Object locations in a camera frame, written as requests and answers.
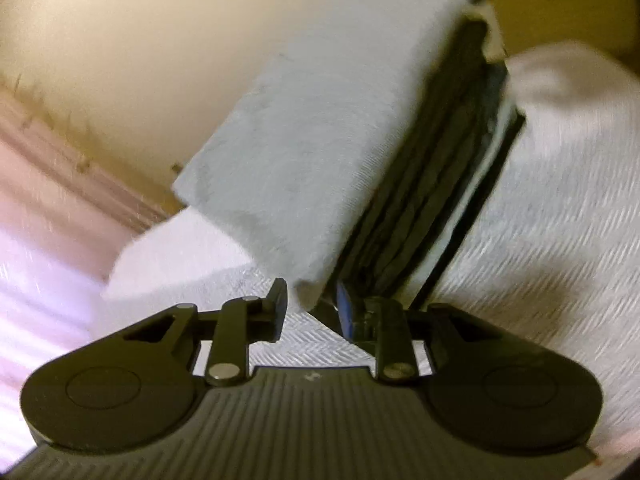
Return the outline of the grey-green towel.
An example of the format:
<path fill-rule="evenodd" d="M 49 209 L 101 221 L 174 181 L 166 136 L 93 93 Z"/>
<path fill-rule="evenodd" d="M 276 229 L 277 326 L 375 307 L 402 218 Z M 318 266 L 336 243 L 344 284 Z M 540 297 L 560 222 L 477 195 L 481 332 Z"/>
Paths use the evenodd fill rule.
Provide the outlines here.
<path fill-rule="evenodd" d="M 422 100 L 468 0 L 328 0 L 175 182 L 220 239 L 217 294 L 285 278 L 316 300 Z"/>

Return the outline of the black folded clothes stack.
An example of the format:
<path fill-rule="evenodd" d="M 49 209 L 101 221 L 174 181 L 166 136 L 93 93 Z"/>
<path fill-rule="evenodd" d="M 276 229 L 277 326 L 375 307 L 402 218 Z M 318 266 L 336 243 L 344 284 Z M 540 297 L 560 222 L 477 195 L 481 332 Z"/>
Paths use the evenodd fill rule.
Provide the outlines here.
<path fill-rule="evenodd" d="M 458 252 L 525 122 L 506 96 L 506 64 L 485 58 L 487 34 L 469 18 L 454 29 L 323 299 L 343 282 L 363 297 L 423 300 Z"/>

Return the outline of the pink window curtain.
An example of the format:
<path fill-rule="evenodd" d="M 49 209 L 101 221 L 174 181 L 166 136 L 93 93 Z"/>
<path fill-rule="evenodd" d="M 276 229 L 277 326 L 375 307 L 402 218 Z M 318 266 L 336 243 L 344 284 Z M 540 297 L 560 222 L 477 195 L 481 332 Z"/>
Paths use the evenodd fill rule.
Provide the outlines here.
<path fill-rule="evenodd" d="M 1 92 L 1 465 L 32 448 L 20 410 L 28 375 L 86 344 L 122 248 L 178 209 L 119 180 L 35 107 Z"/>

